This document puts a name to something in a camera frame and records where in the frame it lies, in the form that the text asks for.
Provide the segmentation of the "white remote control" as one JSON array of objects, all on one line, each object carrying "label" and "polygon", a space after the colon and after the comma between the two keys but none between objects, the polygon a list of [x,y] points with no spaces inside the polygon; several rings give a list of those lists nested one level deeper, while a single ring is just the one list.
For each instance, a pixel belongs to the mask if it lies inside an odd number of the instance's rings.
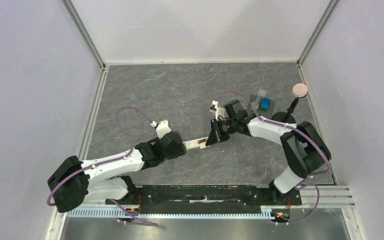
[{"label": "white remote control", "polygon": [[207,138],[200,138],[200,139],[194,139],[194,140],[189,140],[189,141],[184,141],[183,144],[184,146],[186,147],[186,150],[189,151],[189,150],[193,150],[193,149],[204,149],[206,148],[206,143],[203,143],[203,144],[198,144],[198,141],[199,140],[202,140],[202,139],[205,139],[207,140]]}]

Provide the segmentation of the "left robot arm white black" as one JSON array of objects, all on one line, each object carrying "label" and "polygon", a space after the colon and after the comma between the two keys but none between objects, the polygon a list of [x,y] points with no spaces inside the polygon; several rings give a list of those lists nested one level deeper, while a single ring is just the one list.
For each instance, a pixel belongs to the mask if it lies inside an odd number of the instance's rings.
[{"label": "left robot arm white black", "polygon": [[180,134],[170,131],[162,138],[141,142],[132,150],[107,157],[79,160],[76,155],[70,156],[47,180],[51,191],[47,204],[56,206],[60,213],[100,200],[114,199],[132,204],[137,191],[126,173],[157,167],[186,152]]}]

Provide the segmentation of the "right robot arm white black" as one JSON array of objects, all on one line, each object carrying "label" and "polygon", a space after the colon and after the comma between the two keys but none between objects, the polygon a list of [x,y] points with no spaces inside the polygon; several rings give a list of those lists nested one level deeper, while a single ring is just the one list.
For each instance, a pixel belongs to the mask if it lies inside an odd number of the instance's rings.
[{"label": "right robot arm white black", "polygon": [[212,101],[210,112],[211,131],[205,142],[207,147],[227,141],[232,134],[262,138],[282,146],[288,166],[269,183],[269,199],[282,204],[304,179],[312,176],[323,165],[329,167],[332,155],[314,126],[303,121],[300,124],[279,122],[256,113],[248,114],[239,100],[223,107]]}]

